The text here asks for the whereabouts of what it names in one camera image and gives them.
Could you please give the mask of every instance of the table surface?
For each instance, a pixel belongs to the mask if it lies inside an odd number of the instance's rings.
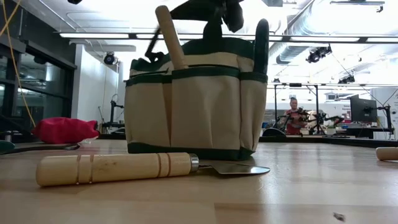
[[[245,164],[264,175],[185,177],[40,188],[44,156],[123,154],[126,142],[96,140],[77,151],[0,156],[1,223],[398,223],[398,163],[374,149],[261,143]]]

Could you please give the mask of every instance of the small debris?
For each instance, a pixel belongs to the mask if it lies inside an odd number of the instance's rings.
[[[333,217],[335,217],[337,220],[342,221],[342,222],[346,221],[346,217],[343,214],[333,212]]]

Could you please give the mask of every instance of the green trim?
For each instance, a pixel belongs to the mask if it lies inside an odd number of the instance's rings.
[[[268,76],[266,74],[258,73],[258,72],[241,72],[239,79],[240,80],[259,81],[262,83],[268,82]]]
[[[207,42],[203,39],[191,40],[182,45],[182,50],[185,55],[206,55],[217,52],[226,52],[250,59],[253,59],[254,55],[254,46],[250,41],[232,37],[225,37],[220,41],[214,42]],[[154,72],[169,61],[169,54],[164,55],[161,60],[154,63],[150,63],[145,59],[140,58],[131,62],[130,69],[143,72]]]
[[[193,67],[172,72],[173,80],[190,77],[229,76],[239,77],[239,69],[230,67]]]
[[[187,152],[196,154],[199,159],[243,161],[250,158],[254,152],[241,147],[240,149],[198,149],[185,147],[152,146],[140,142],[132,142],[127,145],[127,151],[131,154],[138,153],[163,153],[163,152]]]
[[[126,82],[126,86],[131,86],[139,83],[171,83],[171,75],[138,75],[130,78]]]

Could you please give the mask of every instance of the bag pocket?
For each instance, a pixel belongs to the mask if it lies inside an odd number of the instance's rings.
[[[171,76],[137,75],[126,83],[124,119],[127,143],[170,147]]]
[[[172,72],[172,147],[239,150],[238,77],[225,66]]]
[[[267,75],[256,72],[242,72],[241,80],[241,131],[240,143],[245,149],[256,151],[261,124],[266,111]]]

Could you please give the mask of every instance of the wooden handle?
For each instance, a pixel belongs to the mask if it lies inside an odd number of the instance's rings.
[[[169,9],[167,9],[167,6],[159,6],[156,8],[155,13],[167,50],[169,50],[174,70],[188,68]]]
[[[36,182],[43,187],[90,184],[187,175],[191,169],[191,156],[184,152],[49,156],[38,164]]]
[[[398,147],[379,147],[376,149],[376,156],[379,160],[398,160]]]

